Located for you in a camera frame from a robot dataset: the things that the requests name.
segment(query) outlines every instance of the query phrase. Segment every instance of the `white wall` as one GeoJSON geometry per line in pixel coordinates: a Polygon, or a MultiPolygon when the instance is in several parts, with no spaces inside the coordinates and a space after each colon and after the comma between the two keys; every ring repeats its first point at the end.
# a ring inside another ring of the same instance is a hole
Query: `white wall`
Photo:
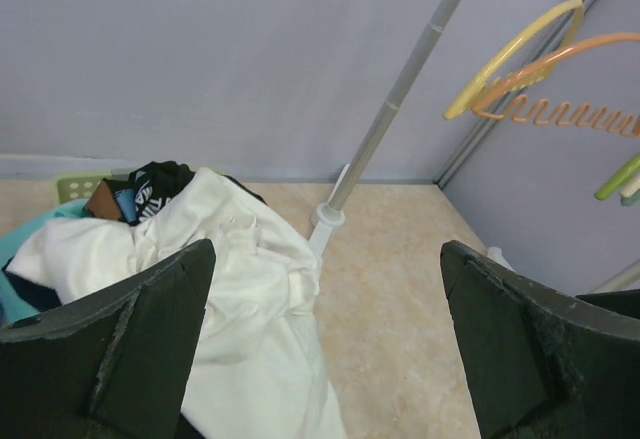
{"type": "MultiPolygon", "coordinates": [[[[0,0],[0,170],[174,158],[331,177],[438,1],[0,0]]],[[[442,121],[448,101],[558,1],[463,0],[366,176],[435,175],[472,124],[442,121]]]]}
{"type": "MultiPolygon", "coordinates": [[[[580,38],[640,31],[640,0],[599,0],[580,38]]],[[[640,112],[640,45],[570,58],[528,92],[640,112]]],[[[514,268],[569,294],[585,293],[640,257],[640,206],[593,194],[640,150],[638,138],[576,127],[499,124],[445,193],[514,268]]]]}

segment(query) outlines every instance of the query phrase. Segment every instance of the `green plastic basket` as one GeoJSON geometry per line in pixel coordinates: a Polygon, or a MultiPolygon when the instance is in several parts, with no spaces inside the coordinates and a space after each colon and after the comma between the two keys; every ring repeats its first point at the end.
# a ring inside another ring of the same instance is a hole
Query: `green plastic basket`
{"type": "MultiPolygon", "coordinates": [[[[192,170],[200,169],[200,167],[209,166],[189,166],[192,170]]],[[[209,167],[209,169],[224,174],[219,169],[209,167]]],[[[74,199],[88,199],[96,190],[102,179],[121,179],[126,180],[129,173],[135,169],[114,169],[106,171],[77,171],[60,174],[55,178],[56,185],[56,202],[64,204],[74,199]]]]}

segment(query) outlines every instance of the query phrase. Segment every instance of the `tile floor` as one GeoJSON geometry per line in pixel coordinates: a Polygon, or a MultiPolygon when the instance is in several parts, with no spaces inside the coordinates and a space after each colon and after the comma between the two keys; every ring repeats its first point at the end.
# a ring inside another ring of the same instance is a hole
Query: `tile floor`
{"type": "MultiPolygon", "coordinates": [[[[308,237],[323,184],[250,184],[308,237]]],[[[53,207],[47,181],[0,180],[0,234],[53,207]]],[[[351,439],[480,437],[439,267],[442,243],[485,252],[435,186],[360,185],[324,259],[316,306],[351,439]]]]}

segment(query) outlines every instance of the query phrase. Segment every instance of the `crumpled white fabric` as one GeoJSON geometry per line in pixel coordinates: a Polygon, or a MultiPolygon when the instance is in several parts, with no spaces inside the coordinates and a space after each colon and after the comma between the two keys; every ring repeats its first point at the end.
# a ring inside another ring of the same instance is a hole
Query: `crumpled white fabric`
{"type": "Polygon", "coordinates": [[[212,439],[346,437],[312,313],[320,259],[284,219],[211,170],[136,227],[52,219],[8,269],[68,303],[203,238],[217,259],[182,413],[212,439]]]}

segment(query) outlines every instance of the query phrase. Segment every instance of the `metal pipe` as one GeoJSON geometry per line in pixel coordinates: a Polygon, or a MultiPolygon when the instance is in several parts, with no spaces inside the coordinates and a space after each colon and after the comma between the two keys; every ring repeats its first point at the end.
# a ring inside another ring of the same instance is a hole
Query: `metal pipe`
{"type": "Polygon", "coordinates": [[[418,77],[418,74],[420,74],[424,63],[427,61],[427,58],[438,42],[438,39],[440,39],[443,29],[449,22],[449,19],[453,15],[453,11],[459,3],[460,0],[441,0],[440,4],[438,4],[436,11],[431,17],[431,21],[429,21],[422,31],[413,52],[411,52],[409,59],[407,59],[407,62],[402,69],[402,72],[398,76],[398,79],[396,79],[396,82],[387,95],[387,98],[382,103],[373,124],[360,144],[356,155],[353,157],[345,177],[340,182],[335,194],[329,201],[328,212],[333,210],[333,212],[337,213],[342,210],[342,206],[344,206],[344,203],[353,191],[353,188],[358,183],[364,168],[369,163],[371,156],[380,144],[380,141],[387,132],[387,129],[389,129],[389,126],[393,122],[393,118],[396,116],[402,101],[404,101],[404,98],[407,96],[411,86],[418,77]]]}
{"type": "MultiPolygon", "coordinates": [[[[584,0],[585,14],[596,1],[597,0],[584,0]]],[[[569,27],[569,20],[570,16],[567,16],[551,27],[549,32],[538,42],[536,47],[524,60],[522,66],[525,66],[556,49],[566,34],[566,29],[569,27]]],[[[489,108],[489,112],[497,112],[505,103],[508,104],[516,94],[521,92],[523,92],[523,90],[503,96],[500,101],[497,101],[491,108],[489,108]]],[[[447,159],[446,163],[434,179],[434,184],[438,185],[440,189],[444,189],[455,173],[458,172],[462,165],[475,152],[480,143],[489,135],[498,122],[499,121],[494,121],[492,119],[478,119],[473,129],[469,134],[467,134],[449,159],[447,159]]]]}
{"type": "Polygon", "coordinates": [[[631,264],[629,267],[620,271],[612,278],[600,284],[589,294],[619,291],[637,281],[640,281],[640,259],[631,264]]]}

